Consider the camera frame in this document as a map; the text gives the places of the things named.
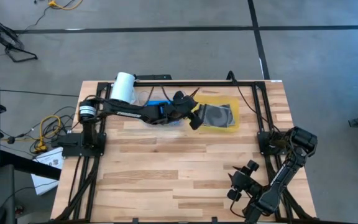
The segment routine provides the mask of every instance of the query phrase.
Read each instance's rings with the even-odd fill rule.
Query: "wooden table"
[[[94,95],[98,82],[83,82],[79,101]],[[274,124],[282,130],[292,128],[283,83],[266,81],[266,87]],[[144,103],[150,89],[136,87],[139,97],[136,103]],[[165,89],[172,97],[177,90],[190,94],[196,87]],[[244,86],[241,91],[254,106],[251,88]],[[210,222],[211,217],[219,221],[243,221],[229,210],[232,201],[226,194],[231,182],[227,173],[233,174],[232,166],[245,166],[252,159],[260,165],[252,177],[262,185],[268,184],[256,138],[259,130],[256,115],[246,106],[237,87],[203,86],[197,94],[236,96],[240,106],[239,130],[228,134],[193,131],[188,121],[178,126],[149,126],[133,118],[108,117],[108,139],[99,165],[92,222],[131,222],[134,217],[140,222]],[[156,87],[151,100],[164,99],[161,89]],[[259,99],[264,111],[261,93]],[[75,132],[81,132],[80,125]],[[65,160],[51,218],[61,214],[68,203],[76,162],[75,157]],[[315,216],[304,169],[299,170],[288,188],[305,211]],[[80,218],[85,215],[87,198],[85,193]],[[248,200],[243,194],[234,204],[234,211],[241,213]],[[261,217],[266,221],[274,219],[273,215]]]

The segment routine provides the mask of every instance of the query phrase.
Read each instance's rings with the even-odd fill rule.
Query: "gray floor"
[[[42,15],[45,1],[0,0],[0,21],[25,29]],[[260,26],[358,25],[358,1],[255,0]],[[33,29],[155,26],[249,26],[247,1],[93,0],[73,11],[48,10]],[[358,30],[261,32],[271,79],[284,81],[294,123],[319,137],[307,174],[318,216],[358,222]],[[252,31],[125,34],[25,34],[40,60],[14,64],[0,57],[3,89],[78,94],[83,80],[111,80],[117,72],[169,73],[174,79],[261,79]],[[77,99],[1,94],[8,108],[2,129],[21,133]],[[15,144],[27,150],[28,144]],[[16,172],[16,188],[32,185]],[[18,194],[28,209],[19,223],[45,221],[54,193]]]

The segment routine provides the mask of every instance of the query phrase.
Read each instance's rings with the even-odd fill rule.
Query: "wooden tabletop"
[[[98,82],[83,82],[79,101],[94,95]],[[292,128],[283,83],[266,81],[266,87],[274,124],[282,130]],[[195,89],[165,87],[169,97],[178,90],[190,94]],[[150,90],[151,87],[136,87],[136,104],[144,103]],[[244,86],[241,91],[254,106],[251,88]],[[226,194],[231,182],[227,173],[233,174],[232,166],[245,166],[252,159],[260,165],[252,178],[262,185],[268,184],[256,138],[259,130],[256,115],[246,106],[237,87],[202,86],[197,94],[237,97],[239,130],[234,133],[193,131],[188,121],[176,126],[149,126],[134,118],[108,117],[108,139],[99,165],[92,222],[131,222],[134,217],[140,222],[210,222],[211,217],[219,221],[244,221],[229,210],[232,201]],[[151,100],[164,99],[161,89],[156,87]],[[261,93],[259,99],[264,111]],[[81,132],[80,125],[75,132]],[[64,162],[51,218],[57,217],[67,206],[76,162],[76,157]],[[316,215],[304,168],[298,171],[288,189],[307,213]],[[85,215],[87,198],[86,192],[80,218]],[[248,200],[243,194],[234,204],[234,211],[241,213]],[[274,216],[260,220],[273,221]]]

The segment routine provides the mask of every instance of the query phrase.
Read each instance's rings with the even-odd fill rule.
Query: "concrete floor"
[[[25,29],[45,7],[41,0],[36,5],[0,0],[0,22]],[[255,8],[260,26],[358,25],[358,1],[257,0]],[[33,29],[251,25],[244,0],[94,0],[73,11],[48,10]],[[261,36],[270,77],[283,80],[294,123],[319,137],[306,166],[318,216],[358,223],[358,128],[347,124],[358,116],[358,30],[262,31]],[[262,79],[252,31],[24,34],[21,40],[40,60],[15,64],[0,56],[2,89],[77,95],[83,80],[112,80],[120,71],[169,73],[179,80],[222,79],[233,70],[238,79]],[[2,92],[8,111],[1,128],[19,134],[76,101]],[[16,172],[16,188],[29,185],[30,175]],[[19,223],[47,220],[54,194],[18,194],[28,214]]]

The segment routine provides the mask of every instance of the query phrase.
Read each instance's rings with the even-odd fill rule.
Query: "white paper towel roll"
[[[131,103],[134,91],[135,76],[125,72],[119,72],[114,82],[110,99],[121,100]]]

